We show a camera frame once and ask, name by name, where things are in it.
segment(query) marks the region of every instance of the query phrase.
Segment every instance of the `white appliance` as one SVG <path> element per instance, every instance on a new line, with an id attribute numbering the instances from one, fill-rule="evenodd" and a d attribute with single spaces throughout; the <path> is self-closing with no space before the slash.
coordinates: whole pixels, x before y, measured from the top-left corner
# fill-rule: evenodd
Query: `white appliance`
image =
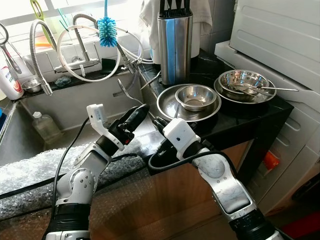
<path id="1" fill-rule="evenodd" d="M 270 79 L 294 109 L 248 184 L 263 213 L 289 206 L 291 196 L 320 172 L 320 0 L 238 0 L 231 40 L 215 55 L 235 69 Z"/>

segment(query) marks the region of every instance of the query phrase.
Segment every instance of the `metal dish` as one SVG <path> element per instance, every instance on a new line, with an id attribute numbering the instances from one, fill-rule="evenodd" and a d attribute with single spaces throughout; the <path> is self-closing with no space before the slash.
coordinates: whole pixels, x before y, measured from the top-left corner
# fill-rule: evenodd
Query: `metal dish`
<path id="1" fill-rule="evenodd" d="M 261 74 L 248 70 L 231 70 L 224 72 L 218 78 L 220 86 L 235 95 L 257 94 L 257 91 L 247 86 L 269 87 L 269 81 Z"/>
<path id="2" fill-rule="evenodd" d="M 275 85 L 269 80 L 269 86 L 275 87 Z M 266 93 L 270 94 L 270 96 L 262 95 L 261 93 L 258 93 L 256 96 L 252 99 L 242 99 L 242 100 L 233 100 L 232 98 L 229 98 L 228 95 L 226 95 L 226 91 L 220 86 L 219 80 L 215 80 L 214 82 L 214 90 L 218 93 L 219 96 L 221 96 L 224 99 L 227 99 L 231 102 L 238 103 L 238 104 L 261 104 L 265 103 L 267 101 L 270 101 L 277 95 L 276 89 L 269 89 L 268 91 L 265 91 Z"/>
<path id="3" fill-rule="evenodd" d="M 217 98 L 216 92 L 210 87 L 203 85 L 183 86 L 175 92 L 175 99 L 184 109 L 192 112 L 205 110 L 214 103 Z"/>
<path id="4" fill-rule="evenodd" d="M 180 104 L 176 100 L 176 92 L 181 87 L 188 85 L 190 84 L 180 84 L 169 87 L 158 96 L 156 105 L 164 116 L 168 119 L 173 119 L 177 112 L 177 118 L 181 118 L 190 123 L 208 119 L 218 112 L 221 107 L 221 98 L 219 95 L 216 95 L 215 101 L 203 111 L 188 111 L 183 107 L 179 107 Z"/>
<path id="5" fill-rule="evenodd" d="M 22 83 L 21 87 L 27 92 L 33 94 L 41 90 L 41 83 L 38 81 L 36 77 L 34 77 Z"/>

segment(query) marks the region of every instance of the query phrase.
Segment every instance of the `white towel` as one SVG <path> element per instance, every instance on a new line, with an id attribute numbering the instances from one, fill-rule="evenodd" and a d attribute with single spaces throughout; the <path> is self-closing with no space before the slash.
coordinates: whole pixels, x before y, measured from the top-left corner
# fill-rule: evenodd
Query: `white towel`
<path id="1" fill-rule="evenodd" d="M 172 1 L 172 8 L 176 8 L 176 1 Z M 209 33 L 212 28 L 212 18 L 208 0 L 190 0 L 193 13 L 193 23 L 202 23 L 203 31 Z M 158 12 L 160 0 L 143 0 L 140 18 L 149 30 L 149 42 L 152 49 L 159 46 Z"/>

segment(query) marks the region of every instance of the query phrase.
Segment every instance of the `stainless steel knife block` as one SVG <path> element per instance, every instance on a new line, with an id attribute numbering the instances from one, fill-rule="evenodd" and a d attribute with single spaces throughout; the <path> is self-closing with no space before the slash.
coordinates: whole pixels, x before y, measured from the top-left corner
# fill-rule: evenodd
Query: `stainless steel knife block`
<path id="1" fill-rule="evenodd" d="M 161 75 L 165 86 L 189 81 L 192 25 L 190 10 L 187 15 L 176 17 L 158 15 Z"/>

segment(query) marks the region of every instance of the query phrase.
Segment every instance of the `orange object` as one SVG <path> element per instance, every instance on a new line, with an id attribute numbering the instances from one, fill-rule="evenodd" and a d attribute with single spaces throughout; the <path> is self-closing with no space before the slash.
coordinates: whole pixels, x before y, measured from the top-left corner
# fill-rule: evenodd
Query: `orange object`
<path id="1" fill-rule="evenodd" d="M 48 43 L 48 42 L 36 42 L 35 46 L 36 47 L 48 47 L 48 48 L 51 48 L 51 44 Z"/>
<path id="2" fill-rule="evenodd" d="M 274 169 L 277 165 L 279 165 L 279 159 L 275 157 L 271 152 L 267 152 L 264 156 L 263 163 L 268 170 Z"/>

